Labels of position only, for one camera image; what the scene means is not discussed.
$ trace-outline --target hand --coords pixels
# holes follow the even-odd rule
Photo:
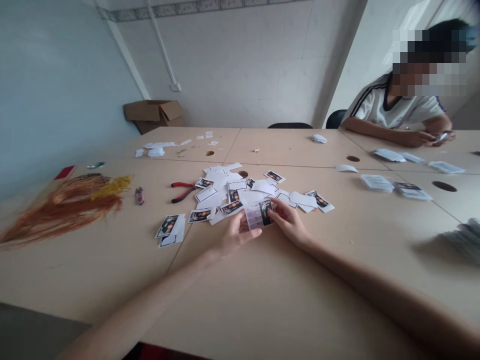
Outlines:
[[[220,243],[216,246],[222,257],[226,257],[237,250],[243,244],[252,239],[258,238],[262,229],[250,231],[245,211],[242,210],[232,217],[228,229],[222,236]]]
[[[285,235],[297,246],[309,242],[311,237],[305,229],[300,216],[291,206],[288,206],[280,199],[269,197],[274,204],[273,210],[268,210],[266,214],[275,221]]]
[[[437,137],[437,136],[440,136],[440,135],[442,135],[442,134],[447,134],[447,136],[445,136],[445,138],[444,138],[442,141],[434,142],[434,143],[432,144],[432,146],[434,146],[434,147],[440,147],[440,146],[442,146],[443,144],[446,144],[446,143],[449,143],[449,142],[455,140],[455,138],[457,137],[457,134],[455,133],[455,131],[452,131],[452,130],[447,130],[447,131],[444,131],[444,132],[435,134],[435,135],[433,135],[433,136],[434,136],[434,137]]]
[[[423,131],[396,130],[392,140],[394,143],[407,148],[420,148],[431,146],[435,142],[435,136]]]

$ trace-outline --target beige table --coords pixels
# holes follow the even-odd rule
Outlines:
[[[314,143],[311,140],[314,134],[325,137],[327,143]],[[360,161],[349,161],[348,156],[357,157]],[[336,165],[348,164],[357,169],[388,169],[338,130],[319,129],[243,128],[225,161],[316,168],[334,168]]]
[[[212,131],[213,137],[205,138],[205,132]],[[237,135],[239,128],[217,128],[217,127],[159,127],[147,132],[145,135],[136,138],[123,146],[121,150],[114,151],[110,155],[125,156],[127,158],[135,157],[135,150],[142,149],[148,143],[183,143],[190,139],[191,142],[184,146],[164,147],[165,155],[160,157],[149,157],[148,150],[144,149],[143,157],[154,160],[180,160],[195,162],[223,162],[227,158]],[[197,136],[203,135],[204,138],[197,140]],[[209,145],[209,142],[217,141],[215,146]]]
[[[421,163],[410,161],[392,162],[371,155],[394,171],[437,173],[436,170],[427,166],[427,164],[432,161],[444,161],[465,169],[466,174],[480,174],[480,156],[471,153],[480,151],[480,130],[460,130],[456,132],[457,138],[450,143],[440,147],[424,146],[420,148],[403,147],[390,141],[360,135],[347,130],[341,130],[340,132],[369,153],[379,148],[385,148],[395,152],[407,152],[425,159],[425,162]]]
[[[458,222],[433,202],[368,191],[355,173],[272,169],[287,191],[317,190],[335,209],[303,213],[329,247],[369,263],[480,325],[480,268],[437,241]],[[361,173],[401,178],[391,171]],[[228,223],[191,227],[172,268],[213,244]],[[211,359],[412,359],[419,349],[369,302],[293,246],[276,225],[212,268],[172,305],[146,341]]]
[[[480,175],[420,173],[397,171],[408,183],[425,190],[447,213],[466,223],[470,218],[480,219]],[[454,187],[454,192],[443,190],[433,184],[441,182]]]
[[[133,174],[131,188],[143,188],[145,203],[139,206],[134,196],[127,196],[123,209],[110,213],[106,220],[0,252],[0,302],[85,323],[98,322],[167,273],[181,244],[158,249],[154,236],[166,215],[188,215],[196,206],[192,194],[172,204],[170,200],[187,188],[171,188],[170,184],[196,181],[205,167],[214,165],[221,163],[109,160],[93,172],[111,177]],[[89,172],[79,166],[72,176]],[[185,235],[189,229],[186,224]]]

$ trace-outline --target black hair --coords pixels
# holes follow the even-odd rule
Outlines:
[[[401,63],[460,63],[476,46],[475,28],[458,18],[421,31],[421,39],[408,42]]]

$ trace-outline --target black chair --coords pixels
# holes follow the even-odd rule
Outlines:
[[[326,121],[326,128],[327,129],[338,129],[340,124],[342,123],[342,119],[344,118],[345,113],[347,110],[337,110],[331,113]]]
[[[313,129],[312,126],[304,122],[277,122],[270,125],[269,129]]]

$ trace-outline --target wall outlet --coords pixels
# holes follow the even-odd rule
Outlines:
[[[175,92],[175,93],[178,93],[178,92],[181,92],[182,91],[182,88],[180,87],[180,84],[178,82],[174,83],[174,84],[170,84],[170,89]]]

